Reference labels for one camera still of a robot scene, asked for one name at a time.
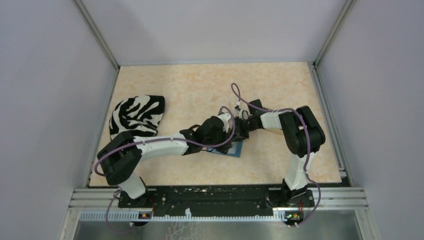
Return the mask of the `blue card holder wallet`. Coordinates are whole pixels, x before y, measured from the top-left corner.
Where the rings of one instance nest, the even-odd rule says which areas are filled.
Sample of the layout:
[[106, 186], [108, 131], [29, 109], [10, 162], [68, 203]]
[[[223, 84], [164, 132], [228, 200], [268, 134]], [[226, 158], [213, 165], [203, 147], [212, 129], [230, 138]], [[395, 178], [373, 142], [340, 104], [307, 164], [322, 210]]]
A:
[[206, 151], [208, 153], [229, 156], [234, 158], [240, 158], [242, 153], [243, 141], [235, 141], [231, 143], [231, 148], [229, 148], [226, 152], [220, 152], [215, 148], [207, 148]]

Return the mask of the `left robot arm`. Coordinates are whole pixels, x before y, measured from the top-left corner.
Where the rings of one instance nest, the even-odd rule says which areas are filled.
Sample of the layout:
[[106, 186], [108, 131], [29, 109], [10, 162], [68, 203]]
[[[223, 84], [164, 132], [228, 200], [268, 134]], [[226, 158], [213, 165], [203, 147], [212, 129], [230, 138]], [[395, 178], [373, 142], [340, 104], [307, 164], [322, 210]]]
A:
[[229, 113], [206, 119], [203, 124], [167, 136], [136, 136], [119, 133], [97, 154], [94, 172], [110, 186], [118, 186], [132, 203], [144, 207], [150, 193], [141, 177], [135, 174], [139, 162], [163, 156], [186, 156], [205, 149], [225, 153], [231, 148], [236, 121]]

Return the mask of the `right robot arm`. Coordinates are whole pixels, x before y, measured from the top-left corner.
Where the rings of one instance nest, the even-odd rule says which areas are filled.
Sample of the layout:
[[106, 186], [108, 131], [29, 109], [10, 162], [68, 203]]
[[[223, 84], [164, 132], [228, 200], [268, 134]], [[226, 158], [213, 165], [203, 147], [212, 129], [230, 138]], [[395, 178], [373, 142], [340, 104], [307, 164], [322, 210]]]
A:
[[248, 114], [240, 107], [235, 109], [240, 115], [235, 117], [235, 134], [232, 142], [240, 142], [250, 137], [250, 132], [280, 130], [292, 154], [288, 173], [282, 180], [279, 191], [271, 190], [265, 195], [270, 207], [293, 207], [309, 199], [309, 168], [315, 154], [326, 142], [326, 135], [309, 106], [295, 110], [272, 111], [262, 105], [260, 99], [250, 101]]

